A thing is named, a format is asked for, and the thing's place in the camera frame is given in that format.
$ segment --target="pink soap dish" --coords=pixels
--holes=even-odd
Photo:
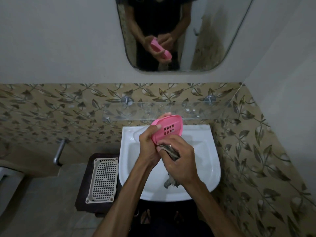
[[[151,136],[155,144],[168,135],[182,135],[183,121],[180,115],[171,115],[157,119],[151,125],[161,125],[161,129]]]
[[[163,51],[164,48],[162,46],[159,45],[159,43],[157,42],[157,39],[154,38],[151,43],[150,43],[151,48],[155,51],[155,52],[159,52],[159,51]],[[165,50],[164,54],[162,55],[164,59],[168,60],[168,59],[172,59],[172,55],[170,54],[169,51]]]

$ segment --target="hand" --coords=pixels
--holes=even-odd
[[[166,139],[158,141],[158,144],[171,145],[181,156],[173,161],[166,151],[157,147],[166,170],[176,181],[186,189],[200,181],[195,165],[194,149],[191,145],[178,135],[170,135]]]
[[[159,51],[156,52],[153,50],[153,48],[151,47],[151,41],[154,39],[154,36],[147,36],[144,39],[144,43],[143,43],[143,47],[145,48],[146,51],[148,51],[157,61],[159,61],[162,64],[168,64],[171,62],[171,59],[164,59],[163,58],[163,54],[164,54],[164,50],[163,51]]]
[[[166,117],[166,116],[170,116],[170,115],[171,113],[168,112],[158,117],[158,119]],[[139,153],[138,159],[144,160],[145,162],[148,161],[148,163],[152,165],[152,167],[155,167],[156,164],[159,162],[160,155],[158,154],[156,150],[155,144],[151,140],[151,136],[160,128],[161,128],[161,125],[151,125],[148,127],[147,130],[144,131],[144,133],[142,133],[139,136],[140,153]]]
[[[157,42],[160,46],[162,46],[165,50],[171,50],[173,48],[174,40],[170,33],[161,34],[157,37]]]

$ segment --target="black shirt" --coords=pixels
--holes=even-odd
[[[144,36],[158,36],[173,31],[180,21],[184,3],[194,0],[128,0],[134,8],[135,20]]]

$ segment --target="sink basin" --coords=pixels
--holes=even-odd
[[[148,126],[123,127],[121,151],[118,165],[118,175],[123,185],[131,172],[140,151],[138,137]],[[182,138],[185,139],[195,151],[197,174],[211,192],[216,188],[221,178],[221,168],[214,139],[209,125],[184,125]],[[153,168],[140,199],[148,201],[183,201],[191,197],[182,187],[169,186],[166,189],[163,184],[168,179],[162,160]]]

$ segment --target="glass shelf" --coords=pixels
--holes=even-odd
[[[230,106],[230,102],[220,101],[106,103],[103,108],[103,121],[153,121],[166,112],[181,115],[183,120],[238,118],[238,114]]]

